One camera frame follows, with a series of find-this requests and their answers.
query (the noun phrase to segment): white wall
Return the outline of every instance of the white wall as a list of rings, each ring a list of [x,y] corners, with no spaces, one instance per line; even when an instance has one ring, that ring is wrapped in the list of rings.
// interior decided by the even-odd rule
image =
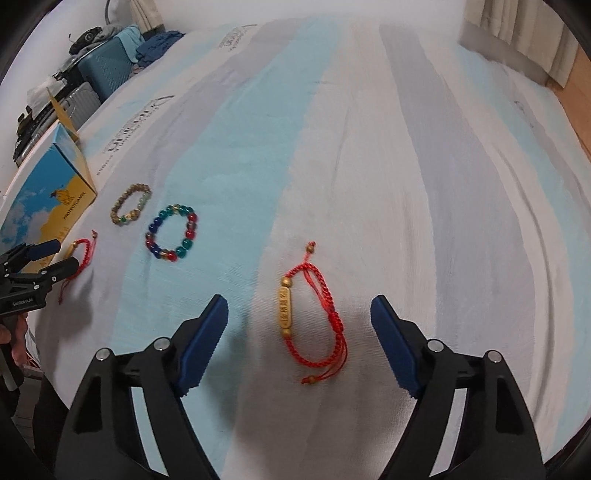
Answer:
[[[0,192],[16,167],[17,118],[27,90],[55,73],[73,39],[104,24],[106,0],[63,0],[33,31],[0,84]],[[169,30],[189,32],[226,23],[249,24],[310,14],[359,14],[428,28],[459,38],[465,0],[155,0]],[[127,18],[126,0],[111,0],[112,21]]]
[[[119,1],[124,0],[111,0],[114,8]],[[89,28],[105,24],[105,3],[106,0],[63,0],[37,25],[0,84],[1,195],[17,170],[12,154],[17,141],[17,118],[27,105],[27,90],[55,73],[68,58],[70,33],[76,40]]]
[[[388,18],[459,37],[466,0],[155,0],[168,30],[250,24],[310,14]]]

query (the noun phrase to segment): blue clothes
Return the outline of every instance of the blue clothes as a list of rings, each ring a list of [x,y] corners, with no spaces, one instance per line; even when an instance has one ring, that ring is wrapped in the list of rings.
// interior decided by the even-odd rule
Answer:
[[[166,51],[178,42],[184,34],[177,30],[163,32],[149,38],[137,48],[137,59],[140,67],[147,67],[158,60]]]
[[[144,43],[144,38],[139,31],[137,25],[133,24],[129,27],[125,27],[121,32],[117,33],[116,37],[121,40],[125,53],[129,57],[131,63],[138,63],[138,59],[135,57],[135,50]]]

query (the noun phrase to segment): blue and yellow box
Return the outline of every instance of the blue and yellow box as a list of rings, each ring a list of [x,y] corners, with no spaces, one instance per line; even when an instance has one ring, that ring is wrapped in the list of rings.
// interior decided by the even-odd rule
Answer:
[[[57,238],[63,242],[96,198],[86,159],[68,131],[56,122],[19,168],[0,205],[0,252]],[[51,258],[31,262],[37,272]]]

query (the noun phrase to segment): red braided bracelet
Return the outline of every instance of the red braided bracelet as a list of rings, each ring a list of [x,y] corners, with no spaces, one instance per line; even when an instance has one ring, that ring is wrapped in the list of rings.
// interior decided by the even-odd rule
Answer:
[[[314,384],[321,380],[326,380],[336,375],[345,365],[347,361],[348,349],[347,341],[343,334],[343,322],[340,321],[338,312],[335,310],[335,303],[333,301],[330,290],[324,281],[324,277],[318,268],[308,262],[310,256],[314,253],[315,242],[309,242],[306,246],[306,254],[304,261],[296,265],[294,268],[289,270],[285,276],[281,279],[281,287],[279,287],[278,298],[279,298],[279,326],[281,327],[281,335],[285,340],[287,349],[291,356],[301,365],[310,368],[325,368],[328,369],[320,375],[310,375],[309,377],[302,378],[303,384]],[[316,296],[320,300],[320,304],[324,311],[328,315],[328,321],[333,331],[335,332],[335,348],[333,349],[330,356],[320,362],[312,362],[302,357],[296,347],[293,344],[292,333],[291,333],[291,286],[293,285],[292,278],[298,273],[303,272],[306,281],[312,287]],[[310,276],[310,272],[314,274],[316,280],[320,284],[320,289]]]
[[[96,238],[98,236],[99,236],[99,234],[93,230],[92,231],[92,242],[90,240],[88,240],[87,238],[81,238],[79,240],[75,240],[74,242],[72,242],[72,245],[71,245],[70,249],[68,250],[68,253],[66,254],[66,258],[71,257],[72,254],[74,253],[74,250],[76,249],[76,247],[80,244],[85,245],[84,258],[82,259],[82,262],[78,266],[78,270],[76,270],[76,273],[74,273],[71,277],[68,277],[67,279],[65,279],[64,283],[61,284],[60,297],[57,300],[60,305],[64,301],[64,291],[66,290],[66,287],[70,284],[70,282],[72,280],[74,280],[78,275],[80,275],[84,271],[84,269],[86,267],[88,267],[88,265],[90,265],[90,262],[92,261],[92,256],[95,254]]]

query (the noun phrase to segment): bed sheet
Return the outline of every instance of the bed sheet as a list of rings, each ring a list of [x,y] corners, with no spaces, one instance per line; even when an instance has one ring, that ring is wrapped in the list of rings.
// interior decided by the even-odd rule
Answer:
[[[428,338],[503,353],[545,460],[587,417],[591,167],[549,90],[396,25],[281,20],[186,35],[80,134],[100,192],[70,240],[95,229],[98,246],[64,304],[53,292],[31,327],[67,404],[96,350],[143,349],[220,293],[228,328],[183,399],[217,472],[377,478],[414,405],[369,322],[385,294]],[[120,228],[109,211],[132,183],[154,195]],[[169,203],[200,218],[174,264],[144,246]],[[168,220],[159,244],[182,231]],[[310,240],[350,352],[339,375],[306,387],[275,317],[279,279]],[[295,341],[319,358],[332,336],[300,280]],[[449,462],[461,400],[434,473]]]

